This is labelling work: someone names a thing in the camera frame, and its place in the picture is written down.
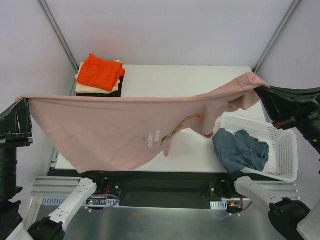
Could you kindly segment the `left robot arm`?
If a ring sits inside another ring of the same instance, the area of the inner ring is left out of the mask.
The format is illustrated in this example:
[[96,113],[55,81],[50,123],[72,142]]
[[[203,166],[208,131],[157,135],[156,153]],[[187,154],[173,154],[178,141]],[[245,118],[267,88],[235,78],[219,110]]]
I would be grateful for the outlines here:
[[63,240],[67,228],[78,211],[93,194],[105,191],[106,183],[99,177],[81,178],[68,197],[46,216],[39,218],[46,197],[34,209],[34,222],[23,219],[21,201],[14,197],[22,191],[18,186],[18,148],[33,143],[33,125],[29,100],[22,98],[0,114],[0,238],[2,240]]

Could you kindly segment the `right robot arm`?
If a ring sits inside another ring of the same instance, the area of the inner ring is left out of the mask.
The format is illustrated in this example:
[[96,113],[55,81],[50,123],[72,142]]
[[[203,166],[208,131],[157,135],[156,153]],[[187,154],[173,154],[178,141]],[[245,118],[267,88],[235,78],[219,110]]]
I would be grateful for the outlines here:
[[[256,94],[276,129],[296,128],[318,152],[320,150],[320,89],[289,89],[271,86],[255,88]],[[267,210],[273,228],[287,240],[320,238],[320,206],[310,209],[300,200],[274,194],[237,173],[225,184],[230,197],[239,194]]]

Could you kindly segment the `pink t shirt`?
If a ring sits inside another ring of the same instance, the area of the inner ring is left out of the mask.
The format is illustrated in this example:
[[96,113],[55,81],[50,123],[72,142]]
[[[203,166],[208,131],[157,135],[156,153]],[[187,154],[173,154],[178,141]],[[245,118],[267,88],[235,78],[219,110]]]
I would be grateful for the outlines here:
[[216,121],[247,110],[266,83],[247,72],[217,89],[191,95],[183,86],[153,85],[132,97],[24,94],[30,114],[54,147],[79,172],[186,170],[212,159]]

